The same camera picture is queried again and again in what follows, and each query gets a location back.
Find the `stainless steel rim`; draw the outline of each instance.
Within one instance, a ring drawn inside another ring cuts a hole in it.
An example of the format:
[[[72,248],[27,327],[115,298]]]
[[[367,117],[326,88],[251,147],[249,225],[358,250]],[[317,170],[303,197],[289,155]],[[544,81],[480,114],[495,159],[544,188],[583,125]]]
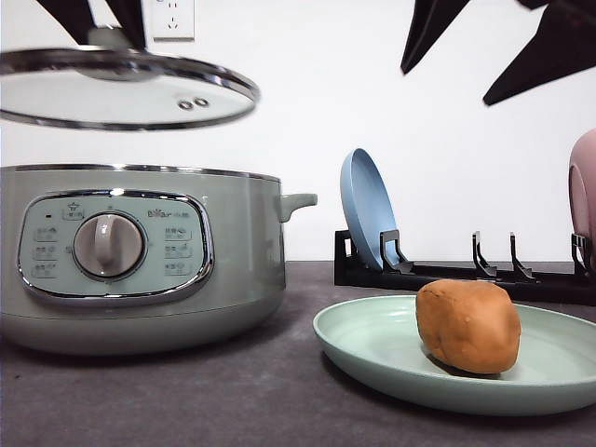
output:
[[[251,100],[246,109],[231,115],[207,120],[163,123],[105,123],[26,115],[0,108],[0,117],[20,123],[68,129],[99,130],[166,130],[192,129],[227,123],[249,114],[261,93],[248,77],[219,65],[204,61],[159,55],[135,49],[101,47],[39,48],[9,51],[0,54],[0,75],[16,75],[70,68],[93,70],[106,68],[137,70],[156,75],[183,77],[227,88]]]
[[[281,183],[278,177],[270,175],[254,174],[236,170],[223,169],[202,169],[158,165],[96,165],[96,164],[46,164],[46,165],[18,165],[2,167],[2,172],[24,172],[30,170],[116,170],[116,171],[145,171],[145,172],[174,172],[181,174],[205,174],[221,175],[224,177],[243,177],[247,179],[267,180],[269,182]]]

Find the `wall outlet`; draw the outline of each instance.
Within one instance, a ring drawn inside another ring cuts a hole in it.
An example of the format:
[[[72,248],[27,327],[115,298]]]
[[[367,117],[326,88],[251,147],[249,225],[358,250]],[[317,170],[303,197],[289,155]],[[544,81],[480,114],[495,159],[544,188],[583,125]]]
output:
[[[195,0],[153,0],[153,40],[195,40]]]

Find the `mint green plate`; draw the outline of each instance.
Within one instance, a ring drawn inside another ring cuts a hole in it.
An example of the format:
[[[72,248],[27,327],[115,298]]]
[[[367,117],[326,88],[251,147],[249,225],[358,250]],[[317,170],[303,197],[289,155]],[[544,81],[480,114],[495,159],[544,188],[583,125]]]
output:
[[[401,400],[460,413],[538,415],[596,402],[596,324],[516,305],[516,364],[480,375],[442,365],[425,350],[415,297],[380,296],[321,310],[313,320],[327,356],[363,384]]]

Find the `black dish rack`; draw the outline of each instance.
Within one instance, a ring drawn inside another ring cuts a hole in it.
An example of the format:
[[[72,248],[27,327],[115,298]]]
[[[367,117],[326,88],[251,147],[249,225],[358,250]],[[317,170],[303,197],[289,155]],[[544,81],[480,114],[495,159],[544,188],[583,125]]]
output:
[[[400,249],[399,230],[382,232],[380,242],[383,270],[378,272],[360,260],[348,230],[336,231],[335,285],[418,291],[425,284],[441,278],[483,279],[502,287],[516,301],[596,305],[596,273],[590,265],[592,243],[588,237],[571,235],[573,273],[533,272],[517,258],[513,233],[510,234],[511,263],[506,269],[490,265],[482,257],[480,232],[472,235],[473,267],[417,264],[409,261]],[[397,264],[391,263],[386,256],[386,244],[392,242],[400,258]],[[582,254],[581,259],[578,256],[579,251]]]

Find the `glass lid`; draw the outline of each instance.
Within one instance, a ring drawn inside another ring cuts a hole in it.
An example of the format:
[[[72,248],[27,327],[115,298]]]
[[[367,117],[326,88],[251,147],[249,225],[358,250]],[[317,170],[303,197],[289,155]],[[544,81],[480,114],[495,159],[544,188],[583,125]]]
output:
[[[260,95],[217,65],[100,47],[2,53],[0,84],[4,119],[70,129],[210,126],[248,114]]]

